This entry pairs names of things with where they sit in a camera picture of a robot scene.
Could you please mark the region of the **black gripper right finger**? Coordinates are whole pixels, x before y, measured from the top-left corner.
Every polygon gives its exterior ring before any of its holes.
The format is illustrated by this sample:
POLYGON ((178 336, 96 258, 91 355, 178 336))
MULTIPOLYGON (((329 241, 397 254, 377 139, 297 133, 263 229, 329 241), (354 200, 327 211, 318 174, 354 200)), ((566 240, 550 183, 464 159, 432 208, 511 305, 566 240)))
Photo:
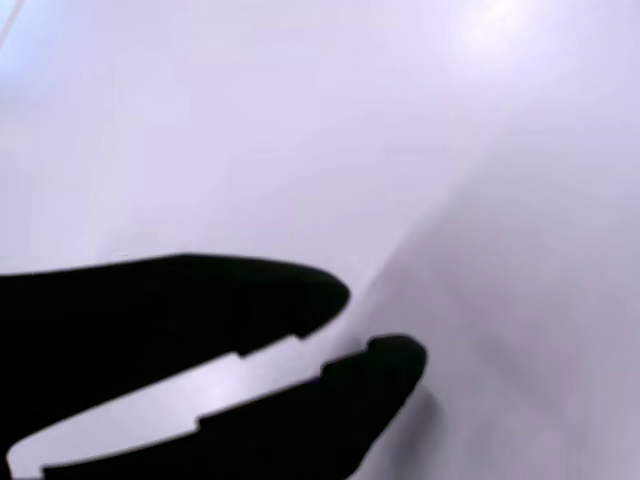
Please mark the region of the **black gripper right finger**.
POLYGON ((47 479, 346 479, 402 409, 428 362, 405 335, 374 337, 319 376, 201 417, 195 432, 47 479))

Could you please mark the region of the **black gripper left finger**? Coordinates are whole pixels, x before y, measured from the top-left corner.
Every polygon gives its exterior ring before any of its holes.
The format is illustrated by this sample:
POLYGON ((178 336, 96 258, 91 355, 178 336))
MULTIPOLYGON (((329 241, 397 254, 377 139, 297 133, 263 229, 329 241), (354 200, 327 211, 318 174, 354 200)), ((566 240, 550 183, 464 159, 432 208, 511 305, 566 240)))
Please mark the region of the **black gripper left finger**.
POLYGON ((325 271, 180 254, 1 279, 1 448, 218 356, 306 337, 345 308, 325 271))

